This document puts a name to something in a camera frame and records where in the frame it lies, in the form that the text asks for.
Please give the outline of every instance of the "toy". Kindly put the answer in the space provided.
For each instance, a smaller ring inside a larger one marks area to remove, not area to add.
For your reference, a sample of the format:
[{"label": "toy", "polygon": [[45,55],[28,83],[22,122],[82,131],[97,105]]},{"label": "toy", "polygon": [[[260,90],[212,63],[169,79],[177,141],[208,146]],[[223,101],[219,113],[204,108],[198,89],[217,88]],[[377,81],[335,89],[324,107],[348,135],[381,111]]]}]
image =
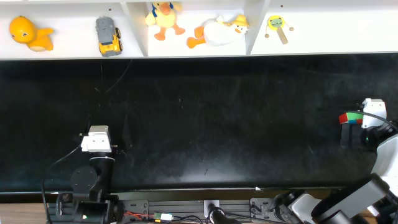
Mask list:
[{"label": "toy", "polygon": [[230,44],[241,38],[248,31],[249,24],[244,15],[238,15],[232,23],[224,22],[224,18],[219,16],[217,20],[210,19],[205,25],[195,29],[195,37],[189,37],[187,45],[190,49],[198,44],[207,43],[211,46]]},{"label": "toy", "polygon": [[289,26],[285,22],[284,18],[282,18],[281,16],[271,16],[268,19],[268,23],[267,23],[267,27],[266,27],[266,38],[269,37],[269,34],[268,34],[268,27],[269,27],[271,30],[274,30],[274,31],[276,30],[276,32],[278,33],[280,41],[282,41],[282,44],[287,44],[287,42],[288,42],[287,38],[285,36],[284,31],[282,30],[282,28],[285,25],[287,25],[289,27],[290,31],[294,30],[294,28]]},{"label": "toy", "polygon": [[185,33],[185,29],[177,25],[177,14],[175,10],[181,11],[182,6],[178,2],[153,2],[152,12],[146,17],[145,22],[148,26],[157,24],[160,27],[160,32],[155,34],[155,38],[158,40],[165,40],[166,30],[173,28],[175,34],[181,35]]},{"label": "toy", "polygon": [[99,51],[102,56],[109,57],[119,55],[123,51],[121,34],[119,28],[115,27],[113,19],[100,17],[96,20],[96,27]]},{"label": "toy", "polygon": [[362,124],[363,115],[357,113],[344,113],[338,117],[340,124]]},{"label": "toy", "polygon": [[20,44],[26,44],[35,52],[52,50],[54,48],[49,34],[54,32],[51,28],[38,29],[32,21],[24,16],[13,19],[9,31],[11,37]]}]

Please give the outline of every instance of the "yellow hat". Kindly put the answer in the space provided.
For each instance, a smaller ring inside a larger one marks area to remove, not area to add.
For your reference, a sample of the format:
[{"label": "yellow hat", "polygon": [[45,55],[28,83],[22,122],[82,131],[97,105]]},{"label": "yellow hat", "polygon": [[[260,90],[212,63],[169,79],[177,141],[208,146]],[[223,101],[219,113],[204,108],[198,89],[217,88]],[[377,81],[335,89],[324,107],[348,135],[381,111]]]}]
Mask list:
[{"label": "yellow hat", "polygon": [[241,14],[239,14],[232,23],[238,26],[249,26],[248,22],[246,22],[246,16]]}]

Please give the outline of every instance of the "yellow and gray toy truck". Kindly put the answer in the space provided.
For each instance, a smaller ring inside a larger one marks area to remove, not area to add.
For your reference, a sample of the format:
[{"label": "yellow and gray toy truck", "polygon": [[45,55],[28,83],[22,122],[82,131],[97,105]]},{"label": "yellow and gray toy truck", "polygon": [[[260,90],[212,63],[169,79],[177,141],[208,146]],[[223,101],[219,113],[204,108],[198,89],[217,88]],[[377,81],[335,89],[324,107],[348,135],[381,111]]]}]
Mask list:
[{"label": "yellow and gray toy truck", "polygon": [[122,53],[123,46],[120,41],[120,30],[114,26],[112,18],[100,17],[96,20],[99,51],[102,56],[109,57]]}]

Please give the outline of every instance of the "black table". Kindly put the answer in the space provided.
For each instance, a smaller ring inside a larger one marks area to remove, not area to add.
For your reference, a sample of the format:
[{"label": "black table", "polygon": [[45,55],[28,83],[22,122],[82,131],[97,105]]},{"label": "black table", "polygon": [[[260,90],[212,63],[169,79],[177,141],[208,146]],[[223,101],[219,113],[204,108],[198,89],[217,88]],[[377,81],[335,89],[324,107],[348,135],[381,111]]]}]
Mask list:
[{"label": "black table", "polygon": [[[116,158],[114,192],[327,187],[370,174],[376,155],[339,147],[338,111],[365,98],[396,104],[398,55],[0,63],[0,192],[38,192],[47,166],[79,142],[85,118],[134,149]],[[88,156],[49,175],[69,190]]]}]

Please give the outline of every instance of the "yellow plush toy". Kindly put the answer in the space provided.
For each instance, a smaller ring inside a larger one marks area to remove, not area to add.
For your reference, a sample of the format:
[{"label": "yellow plush toy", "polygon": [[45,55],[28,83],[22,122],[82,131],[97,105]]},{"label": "yellow plush toy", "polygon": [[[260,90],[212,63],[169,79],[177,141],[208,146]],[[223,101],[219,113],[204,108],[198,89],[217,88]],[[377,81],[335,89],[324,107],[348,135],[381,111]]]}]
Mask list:
[{"label": "yellow plush toy", "polygon": [[177,14],[175,10],[181,11],[182,6],[179,2],[153,2],[152,12],[146,17],[145,22],[148,26],[157,24],[160,27],[160,32],[155,34],[155,38],[158,40],[165,40],[166,30],[173,28],[175,34],[181,35],[185,32],[185,29],[177,25]]},{"label": "yellow plush toy", "polygon": [[26,44],[35,52],[52,50],[53,44],[49,34],[54,32],[51,28],[38,29],[32,21],[26,17],[19,16],[10,23],[11,37],[20,44]]}]

